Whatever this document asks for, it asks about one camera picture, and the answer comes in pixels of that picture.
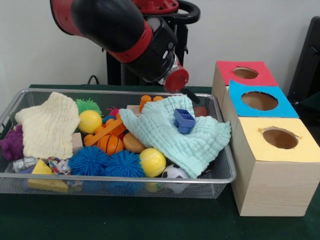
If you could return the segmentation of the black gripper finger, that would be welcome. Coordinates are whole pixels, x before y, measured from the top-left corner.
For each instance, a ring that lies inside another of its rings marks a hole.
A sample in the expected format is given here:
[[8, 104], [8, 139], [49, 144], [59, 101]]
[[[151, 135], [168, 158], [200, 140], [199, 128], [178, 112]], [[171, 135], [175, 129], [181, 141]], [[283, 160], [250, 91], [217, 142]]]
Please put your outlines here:
[[193, 103], [195, 104], [200, 103], [200, 99], [187, 87], [184, 87], [183, 89], [181, 89], [180, 92], [186, 95]]

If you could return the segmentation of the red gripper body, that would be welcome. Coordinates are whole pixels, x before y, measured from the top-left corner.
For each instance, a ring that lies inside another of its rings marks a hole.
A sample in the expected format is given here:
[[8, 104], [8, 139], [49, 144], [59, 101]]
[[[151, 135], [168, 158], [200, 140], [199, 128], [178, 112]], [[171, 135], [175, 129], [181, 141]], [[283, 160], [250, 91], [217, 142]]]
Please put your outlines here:
[[189, 81], [189, 73], [179, 67], [164, 77], [164, 89], [169, 93], [180, 92]]

